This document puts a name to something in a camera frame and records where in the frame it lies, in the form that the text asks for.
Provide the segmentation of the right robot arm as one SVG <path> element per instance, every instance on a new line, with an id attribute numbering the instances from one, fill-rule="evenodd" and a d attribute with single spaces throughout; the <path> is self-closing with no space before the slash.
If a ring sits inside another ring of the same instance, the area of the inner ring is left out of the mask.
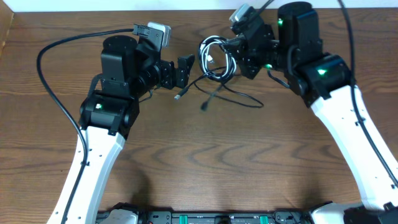
<path id="1" fill-rule="evenodd" d="M 235 37 L 223 48 L 241 73 L 254 78 L 262 68 L 282 72 L 286 86 L 325 125 L 354 176 L 361 201 L 327 202 L 309 210 L 309 223 L 396 223 L 397 160 L 373 123 L 354 64 L 323 51 L 318 14 L 309 2 L 277 11 L 278 34 L 261 11 L 243 4 L 230 17 Z"/>

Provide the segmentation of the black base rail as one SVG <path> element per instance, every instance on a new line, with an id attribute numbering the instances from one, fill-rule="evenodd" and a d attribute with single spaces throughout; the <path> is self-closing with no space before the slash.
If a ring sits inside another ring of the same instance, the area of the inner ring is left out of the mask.
<path id="1" fill-rule="evenodd" d="M 308 214 L 294 209 L 260 212 L 193 212 L 175 211 L 170 207 L 145 209 L 130 203 L 118 203 L 105 212 L 98 212 L 95 220 L 95 223 L 137 224 L 305 224 L 312 222 Z"/>

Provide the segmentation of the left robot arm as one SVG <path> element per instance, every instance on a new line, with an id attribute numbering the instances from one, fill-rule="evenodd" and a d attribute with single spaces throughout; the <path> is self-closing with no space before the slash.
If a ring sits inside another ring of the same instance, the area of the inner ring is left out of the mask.
<path id="1" fill-rule="evenodd" d="M 194 55 L 160 59 L 163 37 L 114 35 L 103 42 L 102 72 L 80 106 L 72 166 L 49 223 L 94 223 L 111 169 L 153 87 L 185 88 Z"/>

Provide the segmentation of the wooden side board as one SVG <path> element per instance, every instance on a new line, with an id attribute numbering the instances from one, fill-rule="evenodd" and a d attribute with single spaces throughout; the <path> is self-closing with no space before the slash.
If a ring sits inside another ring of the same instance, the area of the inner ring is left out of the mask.
<path id="1" fill-rule="evenodd" d="M 14 12 L 3 0 L 1 0 L 0 8 L 0 54 L 2 55 L 14 18 Z"/>

